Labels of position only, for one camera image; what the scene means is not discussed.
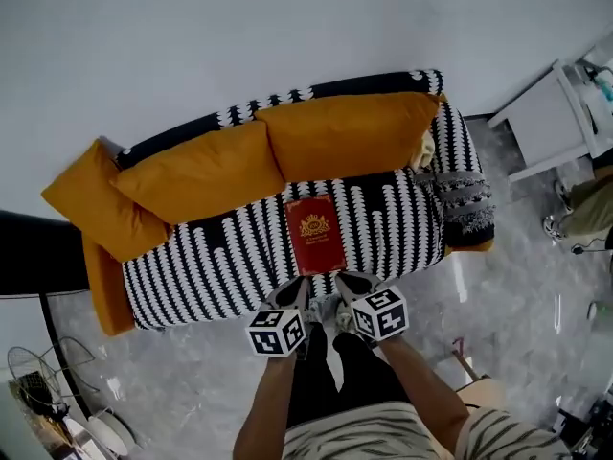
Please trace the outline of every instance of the orange pillow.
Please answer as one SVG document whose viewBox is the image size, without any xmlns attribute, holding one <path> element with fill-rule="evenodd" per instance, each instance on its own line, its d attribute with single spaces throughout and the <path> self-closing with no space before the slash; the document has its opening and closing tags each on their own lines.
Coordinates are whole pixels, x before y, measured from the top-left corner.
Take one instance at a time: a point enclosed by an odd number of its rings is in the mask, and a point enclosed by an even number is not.
<svg viewBox="0 0 613 460">
<path fill-rule="evenodd" d="M 110 182 L 119 169 L 100 140 L 51 186 L 45 200 L 117 261 L 129 261 L 168 240 L 168 227 Z"/>
<path fill-rule="evenodd" d="M 121 263 L 83 234 L 83 254 L 89 289 L 96 315 L 106 335 L 117 335 L 134 327 L 134 316 L 125 291 Z"/>
<path fill-rule="evenodd" d="M 440 99 L 417 92 L 336 96 L 263 109 L 287 182 L 381 173 L 407 165 Z"/>
<path fill-rule="evenodd" d="M 172 224 L 204 219 L 280 193 L 284 180 L 266 124 L 210 131 L 120 173 L 114 185 Z"/>
</svg>

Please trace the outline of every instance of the red book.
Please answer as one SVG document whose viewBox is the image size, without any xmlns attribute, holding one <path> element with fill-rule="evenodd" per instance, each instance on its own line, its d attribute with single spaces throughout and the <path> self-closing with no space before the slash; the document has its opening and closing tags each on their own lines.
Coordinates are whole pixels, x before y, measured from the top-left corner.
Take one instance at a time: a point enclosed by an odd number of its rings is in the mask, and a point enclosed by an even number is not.
<svg viewBox="0 0 613 460">
<path fill-rule="evenodd" d="M 300 274 L 321 274 L 347 266 L 329 195 L 290 201 L 285 204 L 285 217 Z"/>
</svg>

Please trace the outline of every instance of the striped shirt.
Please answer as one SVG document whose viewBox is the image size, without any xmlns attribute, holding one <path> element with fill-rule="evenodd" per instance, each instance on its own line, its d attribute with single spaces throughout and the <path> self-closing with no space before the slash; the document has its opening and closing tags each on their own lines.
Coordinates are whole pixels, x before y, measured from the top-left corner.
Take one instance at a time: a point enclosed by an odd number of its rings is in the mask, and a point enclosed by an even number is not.
<svg viewBox="0 0 613 460">
<path fill-rule="evenodd" d="M 415 408 L 386 402 L 292 427 L 285 434 L 284 460 L 453 458 L 437 444 Z M 515 421 L 508 413 L 476 410 L 464 424 L 455 451 L 458 460 L 570 459 L 553 434 Z"/>
</svg>

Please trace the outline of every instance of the marble floor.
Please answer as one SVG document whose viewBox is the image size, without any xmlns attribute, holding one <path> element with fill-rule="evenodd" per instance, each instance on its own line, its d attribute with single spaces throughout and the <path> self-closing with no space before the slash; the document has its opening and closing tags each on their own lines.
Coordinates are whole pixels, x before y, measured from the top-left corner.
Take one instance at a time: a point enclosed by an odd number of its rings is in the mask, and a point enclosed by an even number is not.
<svg viewBox="0 0 613 460">
<path fill-rule="evenodd" d="M 606 254 L 575 256 L 569 242 L 553 243 L 540 227 L 561 208 L 553 180 L 587 180 L 589 162 L 510 186 L 507 175 L 522 164 L 512 135 L 481 120 L 469 128 L 498 206 L 495 245 L 397 282 L 411 310 L 406 338 L 436 366 L 463 337 L 477 372 L 505 383 L 508 409 L 550 426 L 557 403 L 582 414 L 595 397 L 578 373 L 590 335 L 586 311 L 592 300 L 612 298 Z M 243 319 L 108 338 L 87 293 L 51 300 L 58 334 L 96 356 L 80 370 L 101 389 L 87 400 L 112 407 L 132 429 L 139 447 L 130 458 L 231 457 L 264 364 L 251 354 Z"/>
</svg>

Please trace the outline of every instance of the gold emblem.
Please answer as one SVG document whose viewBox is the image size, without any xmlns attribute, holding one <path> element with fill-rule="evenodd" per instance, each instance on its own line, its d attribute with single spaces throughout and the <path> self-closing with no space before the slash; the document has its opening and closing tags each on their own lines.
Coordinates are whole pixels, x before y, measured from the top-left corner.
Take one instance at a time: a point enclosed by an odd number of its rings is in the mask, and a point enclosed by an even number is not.
<svg viewBox="0 0 613 460">
<path fill-rule="evenodd" d="M 317 218 L 316 215 L 309 215 L 306 219 L 300 222 L 300 236 L 312 237 L 313 235 L 325 234 L 329 231 L 329 223 L 322 215 Z"/>
</svg>

